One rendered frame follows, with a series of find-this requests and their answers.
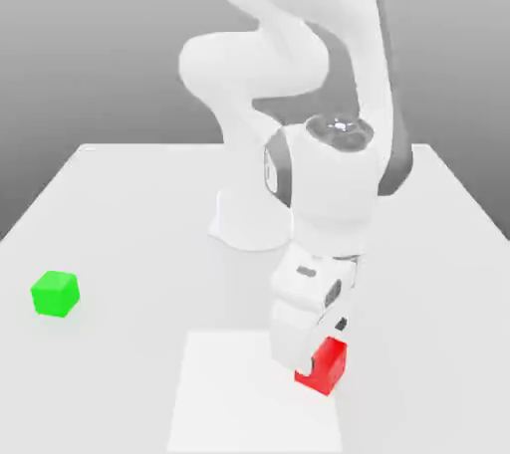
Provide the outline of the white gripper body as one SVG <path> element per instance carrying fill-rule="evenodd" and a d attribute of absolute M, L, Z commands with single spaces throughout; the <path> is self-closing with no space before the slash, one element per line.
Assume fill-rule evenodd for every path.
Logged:
<path fill-rule="evenodd" d="M 270 319 L 273 358 L 288 369 L 296 369 L 299 356 L 314 354 L 326 337 L 344 341 L 350 312 L 349 306 L 335 303 L 319 314 L 275 299 Z"/>

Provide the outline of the small red cube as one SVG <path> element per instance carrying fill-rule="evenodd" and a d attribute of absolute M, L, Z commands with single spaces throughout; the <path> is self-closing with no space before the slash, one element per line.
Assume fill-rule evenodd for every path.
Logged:
<path fill-rule="evenodd" d="M 312 356 L 310 374 L 295 371 L 294 380 L 329 396 L 345 372 L 347 348 L 343 341 L 326 337 Z"/>

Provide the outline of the small green cube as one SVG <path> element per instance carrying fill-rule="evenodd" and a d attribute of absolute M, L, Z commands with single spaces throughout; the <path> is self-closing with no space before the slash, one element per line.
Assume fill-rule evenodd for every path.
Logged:
<path fill-rule="evenodd" d="M 31 287 L 35 311 L 64 318 L 80 300 L 78 278 L 73 273 L 47 271 Z"/>

